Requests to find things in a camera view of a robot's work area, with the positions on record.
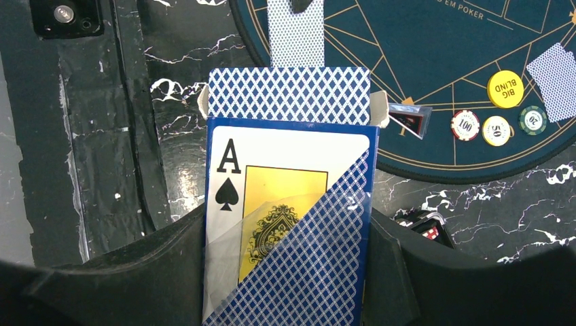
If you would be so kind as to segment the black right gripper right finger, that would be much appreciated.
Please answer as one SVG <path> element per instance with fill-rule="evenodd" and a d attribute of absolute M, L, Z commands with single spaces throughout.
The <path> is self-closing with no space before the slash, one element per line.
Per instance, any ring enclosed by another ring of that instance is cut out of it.
<path fill-rule="evenodd" d="M 574 325 L 575 250 L 493 264 L 373 211 L 364 325 Z"/>

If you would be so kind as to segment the blue backed card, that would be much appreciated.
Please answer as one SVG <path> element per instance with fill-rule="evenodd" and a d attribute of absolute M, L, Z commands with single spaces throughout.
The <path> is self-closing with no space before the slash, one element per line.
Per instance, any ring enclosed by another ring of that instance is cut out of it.
<path fill-rule="evenodd" d="M 313 1 L 303 13 L 293 13 L 291 1 L 269 1 L 267 15 L 273 67 L 325 65 L 323 1 Z"/>
<path fill-rule="evenodd" d="M 555 43 L 526 66 L 551 122 L 575 117 L 575 56 Z"/>

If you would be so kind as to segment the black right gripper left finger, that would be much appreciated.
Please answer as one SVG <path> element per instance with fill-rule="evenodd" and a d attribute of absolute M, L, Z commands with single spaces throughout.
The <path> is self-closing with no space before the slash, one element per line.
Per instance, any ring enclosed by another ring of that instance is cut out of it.
<path fill-rule="evenodd" d="M 200 325 L 204 214 L 84 264 L 1 263 L 2 325 Z"/>

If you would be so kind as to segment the red and white poker chip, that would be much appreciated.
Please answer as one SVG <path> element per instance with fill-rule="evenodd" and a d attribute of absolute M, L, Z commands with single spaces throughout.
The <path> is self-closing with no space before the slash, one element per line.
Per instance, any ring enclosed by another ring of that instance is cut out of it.
<path fill-rule="evenodd" d="M 462 110 L 453 115 L 450 121 L 450 128 L 456 139 L 471 141 L 480 132 L 480 121 L 474 112 Z"/>

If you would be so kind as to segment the yellow big blind button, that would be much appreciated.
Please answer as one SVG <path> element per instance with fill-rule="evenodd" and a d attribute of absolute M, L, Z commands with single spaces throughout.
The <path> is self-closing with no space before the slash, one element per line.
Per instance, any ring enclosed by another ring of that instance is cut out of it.
<path fill-rule="evenodd" d="M 486 86 L 491 103 L 501 109 L 510 109 L 519 105 L 524 98 L 522 78 L 510 70 L 495 73 Z"/>

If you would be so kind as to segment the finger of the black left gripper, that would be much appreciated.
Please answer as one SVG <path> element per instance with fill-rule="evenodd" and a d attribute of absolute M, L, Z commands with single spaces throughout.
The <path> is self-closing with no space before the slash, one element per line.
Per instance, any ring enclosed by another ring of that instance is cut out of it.
<path fill-rule="evenodd" d="M 291 0 L 291 9 L 293 13 L 305 12 L 313 0 Z"/>

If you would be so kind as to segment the boxed deck of playing cards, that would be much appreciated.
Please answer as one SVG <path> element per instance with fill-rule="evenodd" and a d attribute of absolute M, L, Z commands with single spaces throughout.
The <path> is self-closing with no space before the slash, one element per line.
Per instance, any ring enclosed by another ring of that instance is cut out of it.
<path fill-rule="evenodd" d="M 359 67 L 209 75 L 204 325 L 358 325 L 379 129 Z"/>

